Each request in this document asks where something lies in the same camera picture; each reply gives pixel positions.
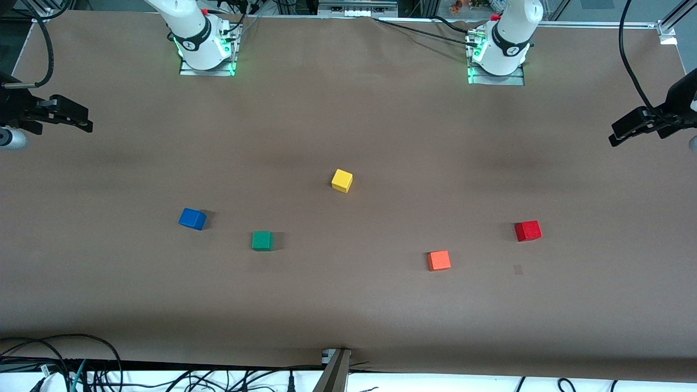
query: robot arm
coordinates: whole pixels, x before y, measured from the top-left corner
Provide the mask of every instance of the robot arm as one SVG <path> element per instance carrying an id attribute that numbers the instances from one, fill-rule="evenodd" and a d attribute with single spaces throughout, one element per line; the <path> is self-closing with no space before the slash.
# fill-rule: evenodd
<path id="1" fill-rule="evenodd" d="M 204 13 L 196 0 L 145 0 L 174 34 L 179 54 L 192 68 L 208 70 L 231 56 L 230 22 Z"/>
<path id="2" fill-rule="evenodd" d="M 525 61 L 543 14 L 539 0 L 509 0 L 499 19 L 484 25 L 487 36 L 472 60 L 492 75 L 510 75 Z"/>

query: metal bracket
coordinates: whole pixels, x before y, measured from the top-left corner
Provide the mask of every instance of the metal bracket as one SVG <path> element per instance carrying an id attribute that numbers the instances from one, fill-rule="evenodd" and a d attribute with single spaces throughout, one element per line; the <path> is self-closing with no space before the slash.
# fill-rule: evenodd
<path id="1" fill-rule="evenodd" d="M 346 392 L 351 350 L 336 349 L 312 392 Z"/>
<path id="2" fill-rule="evenodd" d="M 656 30 L 658 30 L 662 45 L 677 45 L 675 25 L 695 7 L 697 7 L 697 0 L 682 0 L 671 12 L 656 23 Z"/>

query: connector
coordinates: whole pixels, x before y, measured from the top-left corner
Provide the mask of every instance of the connector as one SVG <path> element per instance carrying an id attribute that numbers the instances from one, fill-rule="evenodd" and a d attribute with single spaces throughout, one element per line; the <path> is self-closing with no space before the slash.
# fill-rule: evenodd
<path id="1" fill-rule="evenodd" d="M 292 370 L 291 375 L 288 376 L 288 392 L 296 392 L 296 378 L 293 376 Z"/>
<path id="2" fill-rule="evenodd" d="M 29 392 L 40 392 L 41 386 L 43 386 L 44 381 L 46 381 L 46 377 L 40 379 L 39 382 L 37 382 L 36 385 Z"/>

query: plug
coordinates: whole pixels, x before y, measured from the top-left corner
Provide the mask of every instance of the plug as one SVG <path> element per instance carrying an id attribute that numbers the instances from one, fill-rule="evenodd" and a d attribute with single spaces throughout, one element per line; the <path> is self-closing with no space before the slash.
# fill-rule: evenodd
<path id="1" fill-rule="evenodd" d="M 288 376 L 288 392 L 296 392 L 296 378 L 293 376 L 292 370 L 291 375 Z"/>

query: brown table surface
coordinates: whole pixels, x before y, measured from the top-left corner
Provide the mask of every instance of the brown table surface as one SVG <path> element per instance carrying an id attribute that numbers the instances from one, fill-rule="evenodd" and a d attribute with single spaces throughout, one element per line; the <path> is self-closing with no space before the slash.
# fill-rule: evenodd
<path id="1" fill-rule="evenodd" d="M 692 133 L 610 147 L 641 103 L 616 30 L 538 29 L 524 87 L 470 85 L 457 44 L 367 18 L 263 19 L 228 78 L 179 76 L 156 14 L 49 30 L 35 94 L 95 127 L 0 153 L 3 335 L 94 333 L 132 360 L 345 345 L 374 370 L 697 380 Z M 656 31 L 628 31 L 627 53 L 656 104 L 684 74 Z M 45 66 L 36 30 L 16 76 Z M 184 207 L 209 227 L 178 225 Z M 544 238 L 516 242 L 524 220 Z M 280 249 L 252 251 L 254 230 Z M 440 249 L 452 268 L 431 273 Z"/>

